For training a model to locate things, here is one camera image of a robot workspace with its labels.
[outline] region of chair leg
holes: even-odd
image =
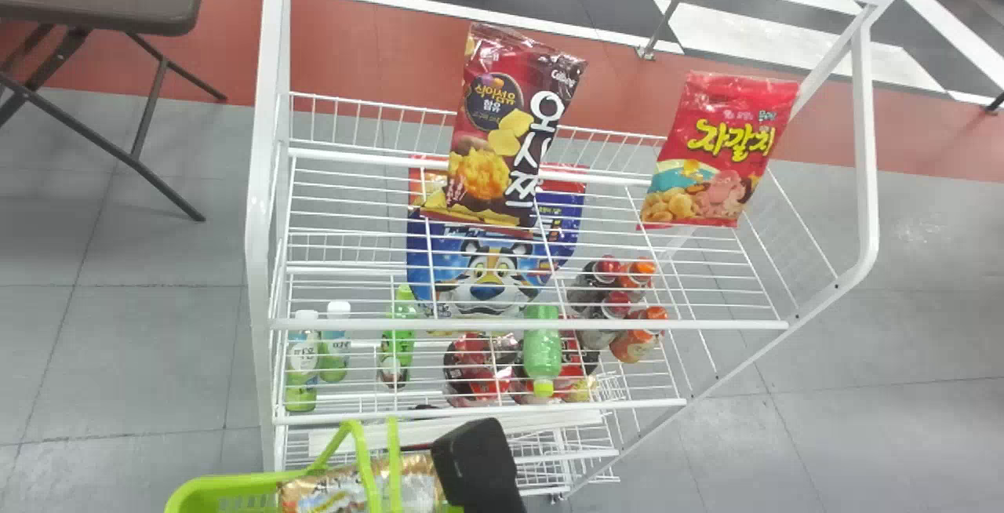
[[[170,67],[170,69],[175,70],[175,72],[180,74],[181,77],[185,77],[186,80],[190,80],[193,84],[196,84],[196,86],[201,88],[202,91],[208,92],[209,95],[218,98],[219,101],[226,101],[227,95],[223,95],[221,91],[217,91],[215,87],[211,86],[211,84],[206,83],[206,81],[204,80],[200,80],[198,77],[195,77],[195,74],[190,73],[189,70],[186,70],[184,69],[184,67],[179,66],[177,65],[177,63],[172,62],[172,60],[163,55],[162,52],[159,51],[159,49],[154,48],[154,45],[151,45],[150,42],[145,41],[144,38],[140,37],[139,34],[134,34],[134,33],[127,33],[127,34],[129,35],[130,38],[133,38],[133,41],[136,41],[136,44],[140,45],[141,48],[145,49],[145,51],[147,51],[148,54],[153,55],[154,58],[158,60],[158,62],[163,62],[163,60],[167,60],[168,67]]]

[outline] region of folding table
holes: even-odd
[[[10,88],[13,94],[0,102],[0,126],[17,109],[21,108],[25,102],[31,102],[39,109],[54,116],[59,122],[71,127],[80,137],[93,142],[105,153],[121,160],[131,169],[140,173],[140,176],[150,181],[155,188],[158,188],[168,199],[187,213],[194,221],[205,221],[206,218],[195,209],[191,203],[185,201],[178,195],[165,181],[161,180],[140,160],[140,153],[143,152],[144,142],[147,139],[147,131],[150,127],[157,99],[161,92],[161,84],[164,83],[164,76],[167,70],[173,70],[181,74],[185,79],[203,88],[213,97],[226,99],[226,95],[198,79],[194,74],[184,70],[178,63],[161,54],[141,34],[162,34],[180,35],[186,34],[194,26],[199,12],[199,5],[202,0],[0,0],[0,17],[14,20],[31,20],[39,23],[38,27],[28,34],[28,37],[15,48],[3,63],[0,63],[0,98],[4,88]],[[57,47],[42,60],[34,73],[30,74],[27,80],[15,80],[11,76],[11,69],[19,59],[31,52],[47,34],[50,33],[56,24],[65,24],[66,31]],[[38,88],[42,87],[47,79],[63,63],[77,51],[83,41],[93,30],[103,28],[103,30],[117,30],[126,34],[127,37],[136,41],[144,51],[154,56],[158,62],[157,73],[154,76],[154,84],[151,87],[150,95],[147,98],[147,106],[140,119],[140,127],[137,131],[136,140],[132,149],[124,151],[90,130],[86,124],[81,123],[70,113],[63,111],[59,106],[54,105],[49,99],[38,94]]]

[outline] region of red snack bag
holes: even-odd
[[[423,215],[525,234],[541,159],[584,69],[583,59],[511,28],[471,24],[448,183]]]
[[[797,81],[689,73],[645,198],[646,228],[735,227],[796,95]]]

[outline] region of snack bag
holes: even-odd
[[[548,171],[583,170],[571,164],[544,167]],[[416,205],[423,195],[442,195],[436,188],[439,174],[441,171],[409,171],[409,205]],[[407,274],[415,298],[426,302],[419,305],[425,316],[434,315],[432,302],[437,302],[440,317],[521,315],[527,302],[537,297],[551,274],[574,252],[584,194],[584,184],[542,181],[537,194],[540,223],[528,228],[526,237],[448,221],[429,221],[427,237],[424,210],[412,210],[407,227]]]
[[[541,159],[585,62],[484,23],[471,24],[464,54],[448,184],[423,215],[524,235],[534,225]]]
[[[645,227],[735,227],[797,94],[797,81],[689,73],[646,195]]]
[[[373,481],[383,501],[391,510],[391,463],[388,458],[370,459]],[[366,491],[355,464],[344,464],[320,475],[306,475],[277,484],[279,513],[350,513],[368,511]],[[429,453],[409,453],[401,457],[401,500],[405,511],[437,513],[447,504]]]

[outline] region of sweet potato chip bag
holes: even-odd
[[[423,215],[526,234],[541,160],[584,69],[584,60],[511,28],[471,24],[449,181]]]

